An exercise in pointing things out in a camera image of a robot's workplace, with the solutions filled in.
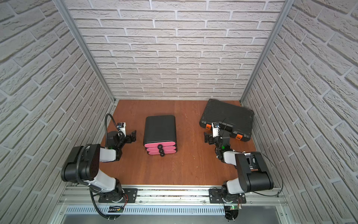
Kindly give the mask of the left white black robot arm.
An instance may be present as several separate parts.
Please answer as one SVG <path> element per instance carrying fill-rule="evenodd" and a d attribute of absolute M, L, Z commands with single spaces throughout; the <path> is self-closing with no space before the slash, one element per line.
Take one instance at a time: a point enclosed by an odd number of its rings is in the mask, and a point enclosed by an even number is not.
<path fill-rule="evenodd" d="M 130 135 L 123 131 L 107 133 L 109 148 L 100 144 L 87 144 L 72 148 L 62 170 L 61 179 L 87 186 L 99 203 L 134 203 L 138 190 L 122 188 L 120 181 L 100 170 L 100 163 L 119 161 L 125 144 L 136 141 L 136 131 Z"/>

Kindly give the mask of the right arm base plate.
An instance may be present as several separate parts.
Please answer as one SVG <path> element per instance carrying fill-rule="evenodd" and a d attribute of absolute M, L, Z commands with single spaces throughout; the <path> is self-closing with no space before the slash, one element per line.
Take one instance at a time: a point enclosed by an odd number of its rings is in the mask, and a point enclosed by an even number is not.
<path fill-rule="evenodd" d="M 247 202 L 243 193 L 229 194 L 219 188 L 210 188 L 208 192 L 210 203 L 245 204 Z"/>

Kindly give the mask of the black plastic tool case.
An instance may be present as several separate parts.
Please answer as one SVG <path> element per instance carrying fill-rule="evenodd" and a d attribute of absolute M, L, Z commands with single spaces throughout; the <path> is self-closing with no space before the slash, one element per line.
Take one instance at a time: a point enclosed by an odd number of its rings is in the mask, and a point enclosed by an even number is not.
<path fill-rule="evenodd" d="M 210 129 L 218 122 L 220 129 L 230 133 L 231 138 L 248 142 L 252 136 L 254 112 L 248 108 L 209 99 L 199 121 L 202 128 Z"/>

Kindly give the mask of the left aluminium corner post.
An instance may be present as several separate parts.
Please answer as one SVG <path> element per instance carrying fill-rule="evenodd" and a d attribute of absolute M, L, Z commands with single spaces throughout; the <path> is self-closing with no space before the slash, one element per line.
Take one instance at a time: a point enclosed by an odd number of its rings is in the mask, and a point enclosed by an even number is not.
<path fill-rule="evenodd" d="M 74 36 L 74 39 L 78 43 L 78 46 L 80 47 L 81 51 L 83 52 L 83 55 L 87 59 L 89 65 L 93 69 L 96 77 L 99 80 L 99 83 L 103 87 L 104 91 L 106 92 L 107 96 L 109 97 L 112 104 L 116 103 L 116 98 L 114 97 L 113 93 L 111 92 L 98 64 L 96 63 L 83 35 L 81 34 L 80 29 L 78 28 L 75 20 L 73 19 L 72 15 L 70 14 L 69 9 L 67 8 L 65 1 L 62 0 L 54 0 L 54 3 L 63 17 L 64 21 L 66 22 L 69 30 L 71 31 L 72 35 Z"/>

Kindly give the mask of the right aluminium corner post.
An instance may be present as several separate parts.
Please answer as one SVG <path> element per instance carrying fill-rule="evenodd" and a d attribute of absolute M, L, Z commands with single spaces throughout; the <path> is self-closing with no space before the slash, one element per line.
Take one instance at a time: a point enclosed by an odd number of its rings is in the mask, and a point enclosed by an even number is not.
<path fill-rule="evenodd" d="M 245 90 L 244 90 L 244 92 L 241 96 L 241 99 L 240 99 L 241 103 L 243 103 L 244 100 L 246 99 L 246 97 L 253 85 L 253 82 L 255 81 L 261 66 L 263 65 L 266 57 L 268 56 L 269 51 L 271 50 L 272 46 L 274 45 L 277 35 L 278 35 L 281 27 L 283 26 L 283 23 L 284 23 L 286 17 L 288 16 L 288 13 L 290 12 L 294 2 L 295 2 L 294 0 L 287 0 L 284 2 L 281 12 L 274 24 L 269 36 L 268 36 L 266 43 L 263 46 L 263 50 L 255 64 L 254 69 L 250 75 L 250 78 L 245 86 Z"/>

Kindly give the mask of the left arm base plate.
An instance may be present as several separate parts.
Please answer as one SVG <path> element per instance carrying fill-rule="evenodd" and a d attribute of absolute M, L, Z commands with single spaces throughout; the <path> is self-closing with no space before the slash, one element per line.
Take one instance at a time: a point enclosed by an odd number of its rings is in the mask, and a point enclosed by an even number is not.
<path fill-rule="evenodd" d="M 124 188 L 122 192 L 106 192 L 100 193 L 99 203 L 135 203 L 137 198 L 137 188 Z"/>

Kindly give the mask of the pink bottom drawer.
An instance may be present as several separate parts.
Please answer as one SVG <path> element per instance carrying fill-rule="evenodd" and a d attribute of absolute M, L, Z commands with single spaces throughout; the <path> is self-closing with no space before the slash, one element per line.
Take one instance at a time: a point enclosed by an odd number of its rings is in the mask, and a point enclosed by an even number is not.
<path fill-rule="evenodd" d="M 165 156 L 166 154 L 175 154 L 177 153 L 177 149 L 170 149 L 170 150 L 164 150 L 164 151 L 147 151 L 148 155 L 160 155 Z"/>

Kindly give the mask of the aluminium corner post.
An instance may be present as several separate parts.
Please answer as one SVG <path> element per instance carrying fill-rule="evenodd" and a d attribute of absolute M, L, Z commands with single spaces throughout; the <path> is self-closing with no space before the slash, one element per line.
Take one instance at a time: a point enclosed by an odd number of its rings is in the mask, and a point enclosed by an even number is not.
<path fill-rule="evenodd" d="M 263 65 L 266 57 L 268 56 L 269 51 L 271 50 L 272 46 L 274 45 L 277 35 L 278 35 L 281 27 L 283 26 L 283 23 L 284 23 L 286 17 L 288 16 L 288 13 L 290 12 L 294 2 L 295 2 L 294 0 L 287 0 L 284 2 L 281 12 L 274 24 L 269 36 L 268 36 L 266 43 L 263 46 L 263 50 L 255 64 L 254 69 L 250 75 L 250 78 L 245 86 L 245 90 L 244 90 L 244 92 L 241 96 L 241 99 L 240 99 L 241 103 L 243 103 L 244 100 L 246 99 L 246 97 L 253 85 L 253 82 L 255 81 L 261 66 Z"/>
<path fill-rule="evenodd" d="M 111 92 L 98 64 L 96 63 L 83 35 L 81 34 L 80 29 L 78 28 L 75 20 L 73 19 L 72 15 L 70 14 L 69 9 L 67 8 L 65 1 L 62 0 L 54 0 L 54 3 L 63 17 L 64 21 L 66 22 L 69 30 L 71 31 L 72 35 L 74 36 L 74 39 L 78 43 L 78 46 L 80 47 L 81 51 L 83 52 L 83 55 L 87 59 L 89 65 L 93 69 L 96 77 L 99 80 L 99 83 L 103 87 L 104 91 L 106 92 L 107 96 L 109 97 L 112 104 L 116 103 L 116 98 L 114 97 L 113 93 Z"/>

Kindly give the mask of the black drawer cabinet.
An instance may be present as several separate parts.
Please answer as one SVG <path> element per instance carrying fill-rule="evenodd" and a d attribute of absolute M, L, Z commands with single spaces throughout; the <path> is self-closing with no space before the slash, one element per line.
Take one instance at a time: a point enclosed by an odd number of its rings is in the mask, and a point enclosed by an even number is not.
<path fill-rule="evenodd" d="M 174 146 L 177 143 L 174 115 L 149 116 L 145 120 L 144 146 Z"/>

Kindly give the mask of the pink middle drawer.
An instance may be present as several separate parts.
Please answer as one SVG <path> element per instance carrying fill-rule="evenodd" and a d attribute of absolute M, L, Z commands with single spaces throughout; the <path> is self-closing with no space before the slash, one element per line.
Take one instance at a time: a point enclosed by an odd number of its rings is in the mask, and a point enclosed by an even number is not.
<path fill-rule="evenodd" d="M 175 146 L 170 147 L 162 147 L 162 148 L 147 148 L 146 151 L 164 151 L 164 150 L 170 150 L 170 149 L 177 149 Z"/>

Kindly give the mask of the pink drawer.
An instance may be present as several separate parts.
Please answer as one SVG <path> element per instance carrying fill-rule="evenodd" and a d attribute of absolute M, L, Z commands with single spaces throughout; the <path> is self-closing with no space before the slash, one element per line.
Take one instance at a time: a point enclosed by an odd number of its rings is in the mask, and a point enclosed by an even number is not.
<path fill-rule="evenodd" d="M 145 148 L 158 148 L 159 145 L 163 147 L 175 146 L 176 142 L 174 141 L 166 141 L 166 142 L 155 142 L 155 143 L 147 143 L 144 145 Z"/>
<path fill-rule="evenodd" d="M 166 154 L 175 154 L 177 153 L 177 149 L 170 149 L 170 150 L 164 150 L 164 151 L 147 151 L 148 155 L 160 155 L 165 156 Z"/>
<path fill-rule="evenodd" d="M 170 150 L 170 149 L 177 149 L 175 146 L 170 147 L 162 147 L 162 148 L 147 148 L 146 151 L 164 151 L 164 150 Z"/>

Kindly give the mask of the pink top drawer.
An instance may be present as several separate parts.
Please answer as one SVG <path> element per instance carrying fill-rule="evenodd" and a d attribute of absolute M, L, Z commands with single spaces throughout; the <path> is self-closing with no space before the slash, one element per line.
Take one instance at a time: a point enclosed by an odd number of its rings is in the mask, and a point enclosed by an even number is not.
<path fill-rule="evenodd" d="M 144 145 L 145 148 L 158 148 L 159 145 L 163 147 L 175 146 L 176 142 L 174 141 L 166 141 L 166 142 L 155 142 L 155 143 L 147 143 Z"/>

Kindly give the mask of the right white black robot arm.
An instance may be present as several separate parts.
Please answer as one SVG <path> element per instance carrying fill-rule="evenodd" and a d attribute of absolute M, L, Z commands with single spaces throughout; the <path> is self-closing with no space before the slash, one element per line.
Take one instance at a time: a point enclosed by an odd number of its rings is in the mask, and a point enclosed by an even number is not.
<path fill-rule="evenodd" d="M 220 197 L 220 203 L 240 204 L 246 201 L 245 193 L 273 189 L 273 178 L 260 152 L 243 153 L 233 150 L 227 133 L 204 133 L 204 142 L 215 145 L 216 157 L 237 170 L 237 178 L 226 181 L 221 190 L 215 193 Z"/>

